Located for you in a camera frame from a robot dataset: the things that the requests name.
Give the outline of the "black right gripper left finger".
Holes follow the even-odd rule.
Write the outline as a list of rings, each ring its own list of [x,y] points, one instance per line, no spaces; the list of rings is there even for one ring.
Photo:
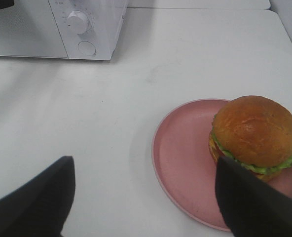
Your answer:
[[[60,237],[75,194],[71,156],[0,199],[0,237]]]

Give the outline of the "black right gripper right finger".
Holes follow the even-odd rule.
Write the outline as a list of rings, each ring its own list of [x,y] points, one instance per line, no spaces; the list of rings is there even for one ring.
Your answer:
[[[236,237],[292,237],[292,198],[231,158],[217,162],[215,193],[225,224]]]

